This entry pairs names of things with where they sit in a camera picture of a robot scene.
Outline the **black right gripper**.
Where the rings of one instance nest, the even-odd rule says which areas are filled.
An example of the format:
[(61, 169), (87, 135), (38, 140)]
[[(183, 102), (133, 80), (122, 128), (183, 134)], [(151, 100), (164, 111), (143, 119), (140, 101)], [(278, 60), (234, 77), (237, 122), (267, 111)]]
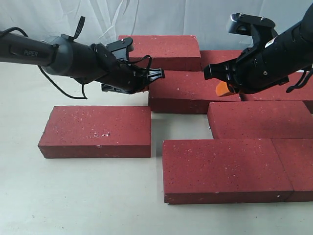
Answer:
[(217, 64), (209, 64), (204, 70), (204, 78), (218, 79), (216, 95), (225, 97), (235, 94), (255, 94), (276, 85), (289, 82), (289, 76), (277, 76), (265, 65), (262, 55), (251, 55), (244, 50), (236, 59)]

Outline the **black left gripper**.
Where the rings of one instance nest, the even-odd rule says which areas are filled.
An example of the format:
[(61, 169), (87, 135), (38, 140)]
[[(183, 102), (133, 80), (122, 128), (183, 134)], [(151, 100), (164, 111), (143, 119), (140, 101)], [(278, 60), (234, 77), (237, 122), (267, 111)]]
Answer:
[(161, 68), (123, 64), (100, 78), (101, 91), (121, 94), (144, 93), (149, 90), (150, 84), (164, 77), (165, 72)]

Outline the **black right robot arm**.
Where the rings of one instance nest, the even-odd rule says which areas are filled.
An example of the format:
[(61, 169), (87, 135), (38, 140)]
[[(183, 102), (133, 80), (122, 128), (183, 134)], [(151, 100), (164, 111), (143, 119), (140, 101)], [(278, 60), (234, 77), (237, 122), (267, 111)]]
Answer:
[(281, 34), (275, 23), (265, 17), (243, 13), (231, 14), (228, 32), (252, 37), (253, 46), (234, 59), (209, 64), (204, 69), (206, 80), (220, 81), (217, 96), (255, 94), (289, 82), (289, 75), (302, 70), (295, 85), (286, 92), (303, 88), (313, 75), (313, 8), (301, 21)]

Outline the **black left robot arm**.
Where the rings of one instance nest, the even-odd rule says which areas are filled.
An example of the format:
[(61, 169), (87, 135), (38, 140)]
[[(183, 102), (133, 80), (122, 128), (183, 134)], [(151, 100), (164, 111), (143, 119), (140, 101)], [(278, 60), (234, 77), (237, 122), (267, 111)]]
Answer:
[(152, 57), (129, 60), (133, 40), (128, 37), (107, 45), (90, 46), (68, 35), (36, 41), (14, 33), (10, 28), (0, 33), (1, 62), (37, 65), (45, 75), (71, 77), (81, 85), (101, 83), (104, 92), (135, 94), (143, 92), (164, 70), (151, 67)]

